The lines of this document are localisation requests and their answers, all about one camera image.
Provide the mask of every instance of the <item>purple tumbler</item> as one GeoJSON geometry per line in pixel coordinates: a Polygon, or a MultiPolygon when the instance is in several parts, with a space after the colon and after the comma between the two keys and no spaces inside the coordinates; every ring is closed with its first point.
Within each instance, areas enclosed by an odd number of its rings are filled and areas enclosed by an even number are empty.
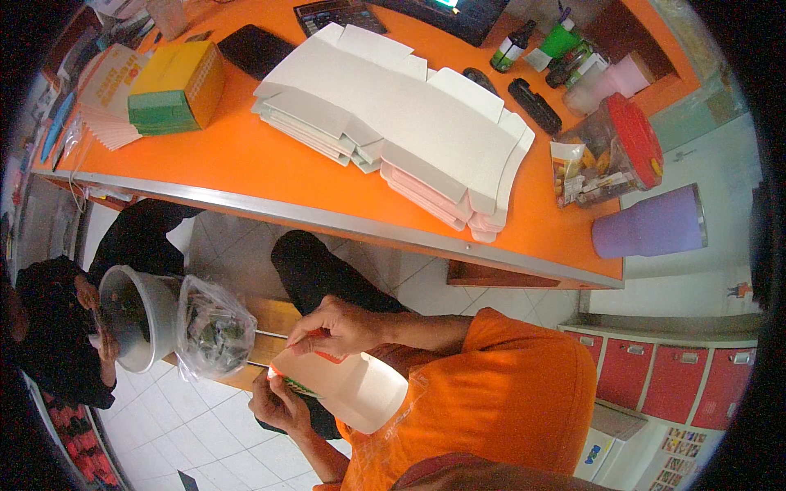
{"type": "Polygon", "coordinates": [[[699,186],[694,182],[598,218],[592,225],[592,242],[595,252],[604,259],[706,247],[699,186]]]}

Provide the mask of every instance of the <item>white tile floor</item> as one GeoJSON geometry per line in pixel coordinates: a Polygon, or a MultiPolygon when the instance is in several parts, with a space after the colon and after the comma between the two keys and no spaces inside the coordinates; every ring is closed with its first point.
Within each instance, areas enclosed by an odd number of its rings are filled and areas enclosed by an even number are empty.
{"type": "MultiPolygon", "coordinates": [[[[116,213],[94,206],[84,267],[116,213]]],[[[238,295],[286,299],[270,263],[280,225],[206,211],[184,221],[170,241],[184,252],[186,270],[238,295]]],[[[575,291],[464,288],[445,285],[447,261],[320,236],[380,290],[423,314],[473,315],[490,306],[532,324],[553,328],[576,312],[575,291]]],[[[115,404],[100,411],[108,439],[136,491],[183,489],[177,471],[196,479],[200,491],[311,490],[317,475],[292,441],[266,431],[248,411],[250,394],[212,380],[188,383],[159,361],[141,375],[118,367],[115,404]]],[[[350,455],[345,441],[332,442],[350,455]]]]}

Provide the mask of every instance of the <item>red cabinet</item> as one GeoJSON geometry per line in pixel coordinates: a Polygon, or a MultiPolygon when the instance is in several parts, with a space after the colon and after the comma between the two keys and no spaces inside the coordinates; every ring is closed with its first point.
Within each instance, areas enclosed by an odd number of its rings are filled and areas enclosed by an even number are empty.
{"type": "Polygon", "coordinates": [[[573,339],[584,346],[589,354],[592,355],[592,361],[595,362],[597,367],[598,360],[601,359],[601,347],[603,347],[603,336],[593,336],[589,334],[582,334],[581,332],[565,331],[573,339]]]}
{"type": "Polygon", "coordinates": [[[650,343],[609,339],[597,383],[597,397],[635,409],[647,378],[652,348],[650,343]]]}
{"type": "Polygon", "coordinates": [[[658,346],[641,412],[685,423],[699,393],[707,354],[704,348],[658,346]]]}
{"type": "Polygon", "coordinates": [[[715,350],[701,401],[691,423],[695,427],[725,430],[753,369],[755,350],[715,350]]]}

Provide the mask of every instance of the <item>black pants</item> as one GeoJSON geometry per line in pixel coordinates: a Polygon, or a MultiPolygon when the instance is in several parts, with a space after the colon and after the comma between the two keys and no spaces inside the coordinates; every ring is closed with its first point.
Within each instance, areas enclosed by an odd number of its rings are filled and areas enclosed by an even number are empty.
{"type": "MultiPolygon", "coordinates": [[[[326,295],[354,303],[372,312],[404,312],[406,308],[390,295],[376,289],[355,268],[337,258],[311,233],[292,230],[282,236],[270,261],[295,308],[308,315],[319,307],[326,295]]],[[[341,438],[336,420],[312,397],[300,395],[311,413],[311,427],[325,439],[341,438]]],[[[257,420],[267,430],[285,433],[257,420]]]]}
{"type": "Polygon", "coordinates": [[[183,254],[167,240],[167,233],[183,218],[197,216],[201,208],[161,200],[142,200],[121,211],[98,244],[90,265],[97,286],[114,265],[156,275],[183,274],[183,254]]]}

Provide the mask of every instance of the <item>computer monitor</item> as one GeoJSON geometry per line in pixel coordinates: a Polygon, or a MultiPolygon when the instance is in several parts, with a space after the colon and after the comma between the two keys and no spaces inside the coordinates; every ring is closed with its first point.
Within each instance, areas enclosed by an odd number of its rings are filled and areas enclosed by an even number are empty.
{"type": "Polygon", "coordinates": [[[366,0],[480,46],[510,0],[366,0]]]}

